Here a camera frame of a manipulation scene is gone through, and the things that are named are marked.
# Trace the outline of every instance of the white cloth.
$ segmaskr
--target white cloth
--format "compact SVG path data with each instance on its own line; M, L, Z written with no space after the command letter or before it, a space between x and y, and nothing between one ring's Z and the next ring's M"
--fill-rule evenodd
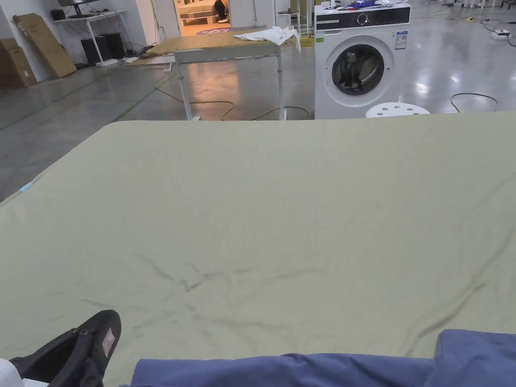
M280 27L273 27L271 29L266 29L263 31L257 31L255 33L235 35L235 38L244 39L244 40L254 40L254 41L263 41L267 40L278 46L281 46L291 37L296 38L296 48L297 51L301 52L301 42L299 32L295 29L281 29Z

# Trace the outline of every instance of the wooden pallet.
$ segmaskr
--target wooden pallet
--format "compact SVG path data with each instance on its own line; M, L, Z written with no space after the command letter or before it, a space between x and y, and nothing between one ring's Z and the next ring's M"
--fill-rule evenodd
M209 18L211 16L216 16L217 11L212 9L211 11L204 11L204 12L194 12L194 13L180 13L179 17L181 19L203 19L203 18Z
M205 16L203 18L195 18L195 19L181 19L183 21L183 25L188 25L188 22L191 20L199 20L206 19L207 24L215 24L217 23L218 16Z

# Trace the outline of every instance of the power strip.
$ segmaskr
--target power strip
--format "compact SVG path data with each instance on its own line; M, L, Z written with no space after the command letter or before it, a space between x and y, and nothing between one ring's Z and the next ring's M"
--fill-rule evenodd
M511 33L506 29L496 29L491 32L491 38L494 40L507 40L511 37Z

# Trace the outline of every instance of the speaker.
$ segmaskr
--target speaker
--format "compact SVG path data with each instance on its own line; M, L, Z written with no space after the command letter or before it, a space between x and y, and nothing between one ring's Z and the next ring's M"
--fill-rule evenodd
M62 9L53 9L52 11L50 11L50 14L52 15L52 19L54 20L66 19L65 12Z
M97 46L99 46L99 51L102 55L102 59L112 59L111 51L109 50L109 46L107 45L107 39L103 36L99 36L96 37L95 40L97 42ZM95 66L96 63L100 62L100 58L99 54L96 51L95 44L93 44L93 39L85 39L81 40L80 42L83 44L84 53L86 54L88 63L92 66Z
M111 51L111 58L122 59L127 56L120 34L103 34L102 36L106 38L107 46Z

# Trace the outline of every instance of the white stool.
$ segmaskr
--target white stool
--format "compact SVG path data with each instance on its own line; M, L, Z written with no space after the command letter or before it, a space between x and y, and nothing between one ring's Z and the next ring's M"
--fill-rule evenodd
M373 106L367 111L365 116L367 118L378 118L413 116L418 114L430 114L430 112L416 105L404 104L401 102L385 102L383 104Z

